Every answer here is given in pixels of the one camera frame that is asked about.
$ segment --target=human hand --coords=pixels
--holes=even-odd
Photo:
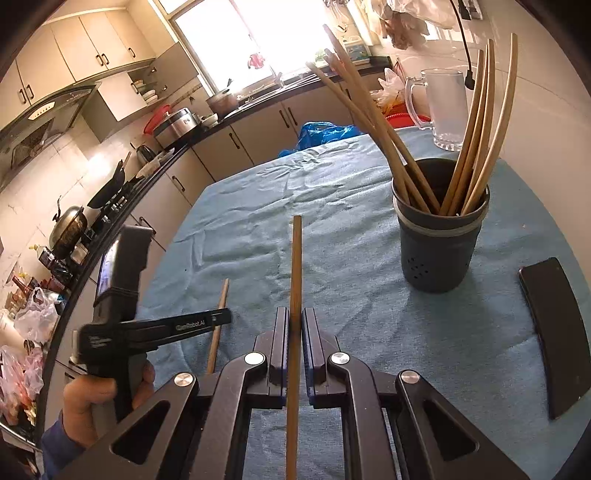
[[[146,361],[142,381],[132,401],[134,410],[154,393],[155,376],[154,367]],[[84,375],[67,384],[64,388],[62,414],[66,435],[84,448],[97,441],[98,436],[92,420],[92,405],[113,400],[116,393],[117,384],[112,378]]]

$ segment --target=rice cooker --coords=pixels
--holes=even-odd
[[[154,138],[162,148],[168,148],[175,140],[199,126],[199,121],[188,108],[178,112],[166,113],[164,119],[154,128]]]

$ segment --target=red lid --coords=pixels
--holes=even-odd
[[[152,115],[152,118],[146,124],[144,128],[144,133],[146,135],[152,135],[154,133],[154,128],[158,126],[158,124],[164,119],[164,116],[170,113],[170,105],[162,105],[158,107],[158,109]]]

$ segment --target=blue tablecloth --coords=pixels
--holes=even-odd
[[[453,156],[434,146],[430,131],[400,135],[415,158]],[[415,369],[533,480],[552,478],[591,418],[591,395],[548,419],[540,347],[517,271],[558,257],[591,332],[589,289],[571,249],[533,192],[499,161],[466,278],[452,292],[422,293],[402,276],[390,180],[365,135],[211,185],[169,246],[139,318],[215,308],[229,277],[233,323],[222,328],[217,369],[248,352],[257,334],[273,328],[275,308],[289,304],[290,220],[300,214],[304,305],[316,309],[320,327],[372,368]],[[202,335],[151,353],[157,384],[179,371],[204,373],[209,343]],[[343,478],[338,412],[313,411],[303,377],[300,397],[299,478]],[[244,478],[284,478],[284,449],[285,411],[254,411]]]

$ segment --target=cabinet door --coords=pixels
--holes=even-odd
[[[148,60],[156,56],[127,10],[113,10],[107,12],[106,15],[127,49],[130,56],[129,61]]]
[[[66,330],[64,331],[63,336],[61,337],[61,343],[57,350],[56,360],[64,365],[67,365],[70,357],[73,353],[72,350],[72,337],[74,335],[74,331],[78,330],[83,325],[87,323],[92,323],[92,314],[94,312],[94,308],[92,304],[95,302],[96,297],[96,283],[92,280],[88,280],[78,300],[76,305],[74,306],[74,310],[70,315],[70,319],[66,324]]]
[[[17,66],[31,103],[74,83],[49,25],[29,39],[17,55]]]
[[[127,72],[102,79],[99,93],[118,122],[146,106]]]
[[[166,174],[191,205],[197,201],[205,187],[213,183],[212,176],[191,149],[174,162]]]
[[[17,63],[12,62],[0,82],[0,130],[12,122],[31,105],[25,96],[25,87],[18,74]]]
[[[191,204],[168,176],[163,175],[131,215],[137,225],[149,226],[154,230],[155,240],[166,249],[190,209]]]
[[[57,46],[76,81],[105,72],[105,61],[96,51],[79,17],[50,24]]]
[[[44,431],[50,428],[60,416],[60,411],[64,406],[64,387],[79,376],[78,373],[64,367],[59,362],[55,362],[53,365],[45,404]]]
[[[132,63],[133,58],[104,12],[81,15],[80,20],[108,69]]]
[[[335,97],[328,87],[321,87],[284,100],[295,131],[300,133],[306,122],[333,122],[335,125],[351,125],[353,119],[347,107]]]
[[[216,181],[254,166],[232,127],[201,140],[193,150]]]
[[[296,146],[297,134],[288,115],[282,104],[276,103],[232,124],[255,165],[274,160],[281,150]]]

